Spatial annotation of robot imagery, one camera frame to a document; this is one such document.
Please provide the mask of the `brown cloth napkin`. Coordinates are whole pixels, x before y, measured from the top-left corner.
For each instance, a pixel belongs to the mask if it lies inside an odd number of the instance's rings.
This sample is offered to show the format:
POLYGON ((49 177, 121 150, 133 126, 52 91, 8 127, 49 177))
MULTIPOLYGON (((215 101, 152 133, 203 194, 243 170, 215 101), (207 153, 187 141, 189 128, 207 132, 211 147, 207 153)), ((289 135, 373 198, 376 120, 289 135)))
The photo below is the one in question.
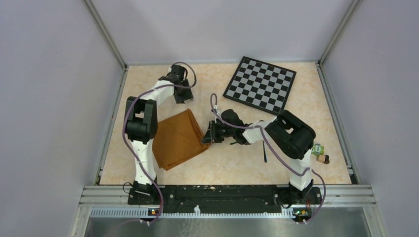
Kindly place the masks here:
POLYGON ((202 144, 204 134, 192 111, 181 113, 158 122, 153 141, 153 153, 159 168, 170 170, 210 148, 202 144))

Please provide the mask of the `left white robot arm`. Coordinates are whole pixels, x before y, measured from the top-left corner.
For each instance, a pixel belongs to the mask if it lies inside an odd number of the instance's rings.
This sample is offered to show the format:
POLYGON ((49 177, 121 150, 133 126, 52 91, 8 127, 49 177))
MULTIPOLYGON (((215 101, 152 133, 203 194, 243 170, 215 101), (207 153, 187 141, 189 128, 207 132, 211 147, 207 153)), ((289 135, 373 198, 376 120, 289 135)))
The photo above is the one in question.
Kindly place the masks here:
POLYGON ((158 199, 157 175, 154 169, 153 141, 158 131, 158 106, 173 97, 177 104, 193 100, 187 77, 192 67, 184 62, 172 64, 168 73, 137 97, 128 97, 123 122, 123 141, 135 158, 136 175, 130 195, 139 195, 146 204, 158 199))

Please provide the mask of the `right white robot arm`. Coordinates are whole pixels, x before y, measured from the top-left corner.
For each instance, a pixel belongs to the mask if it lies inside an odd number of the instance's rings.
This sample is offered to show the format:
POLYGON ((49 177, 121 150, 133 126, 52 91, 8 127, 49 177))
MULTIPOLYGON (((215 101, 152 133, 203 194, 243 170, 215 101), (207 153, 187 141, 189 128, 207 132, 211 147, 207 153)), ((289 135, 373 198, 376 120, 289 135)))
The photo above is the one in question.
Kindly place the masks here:
POLYGON ((295 203, 304 203, 310 196, 313 179, 310 173, 311 149, 314 145, 315 131, 287 110, 281 111, 273 120, 260 120, 254 123, 243 123, 232 110, 224 112, 213 110, 216 118, 209 122, 207 132, 201 144, 221 143, 232 137, 237 144, 251 145, 273 141, 275 145, 290 158, 286 163, 280 162, 290 172, 290 198, 295 203))

